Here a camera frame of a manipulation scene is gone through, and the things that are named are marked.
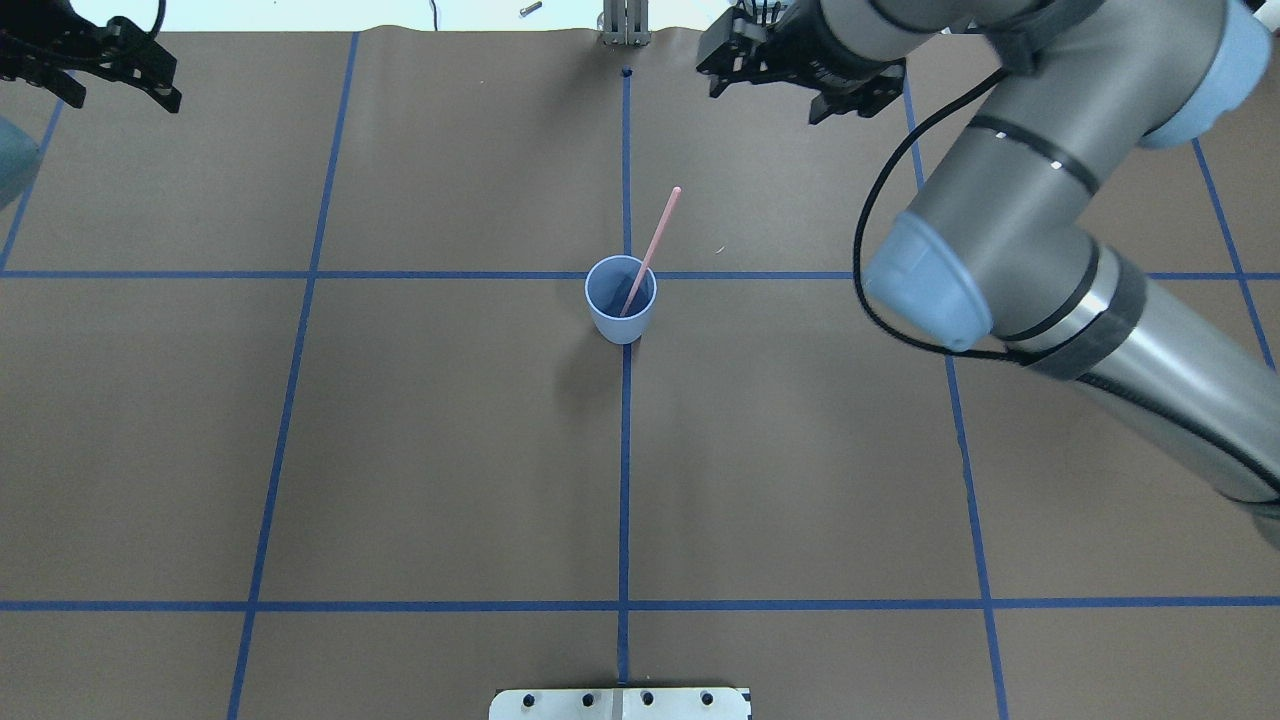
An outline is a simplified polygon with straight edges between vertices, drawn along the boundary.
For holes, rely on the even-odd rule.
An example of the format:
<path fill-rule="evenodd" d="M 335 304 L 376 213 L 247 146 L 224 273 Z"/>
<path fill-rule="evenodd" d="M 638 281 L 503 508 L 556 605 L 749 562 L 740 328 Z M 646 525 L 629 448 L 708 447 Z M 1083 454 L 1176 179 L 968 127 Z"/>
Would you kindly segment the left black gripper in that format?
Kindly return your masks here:
<path fill-rule="evenodd" d="M 3 1 L 3 81 L 45 88 L 81 109 L 87 90 L 72 74 L 87 73 L 137 88 L 177 114 L 183 100 L 174 87 L 177 59 L 157 41 L 166 5 L 157 1 L 152 24 L 142 28 L 124 15 L 97 26 L 70 1 Z"/>

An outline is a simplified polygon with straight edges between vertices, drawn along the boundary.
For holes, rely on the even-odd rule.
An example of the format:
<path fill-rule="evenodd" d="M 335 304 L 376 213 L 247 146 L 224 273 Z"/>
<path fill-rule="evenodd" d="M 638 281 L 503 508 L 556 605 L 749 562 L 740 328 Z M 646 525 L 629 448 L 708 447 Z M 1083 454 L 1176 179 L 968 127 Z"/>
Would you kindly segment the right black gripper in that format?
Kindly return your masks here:
<path fill-rule="evenodd" d="M 732 5 L 701 33 L 698 73 L 710 79 L 710 97 L 739 83 L 809 88 L 808 123 L 818 126 L 879 114 L 902 95 L 906 60 L 856 55 L 818 5 Z"/>

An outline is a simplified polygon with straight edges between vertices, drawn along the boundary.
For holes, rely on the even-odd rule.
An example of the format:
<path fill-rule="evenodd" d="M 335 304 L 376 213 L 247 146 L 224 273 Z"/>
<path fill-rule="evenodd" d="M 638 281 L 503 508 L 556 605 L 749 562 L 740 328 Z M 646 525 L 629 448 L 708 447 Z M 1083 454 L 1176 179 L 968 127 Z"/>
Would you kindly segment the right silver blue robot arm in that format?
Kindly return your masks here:
<path fill-rule="evenodd" d="M 1263 78 L 1274 37 L 1243 1 L 739 1 L 701 35 L 710 96 L 813 90 L 809 120 L 873 117 L 908 56 L 966 28 L 998 67 L 923 120 L 980 108 L 852 278 L 906 345 L 1078 383 L 1277 543 L 1277 374 L 1097 240 L 1082 215 L 1137 149 L 1188 143 Z"/>

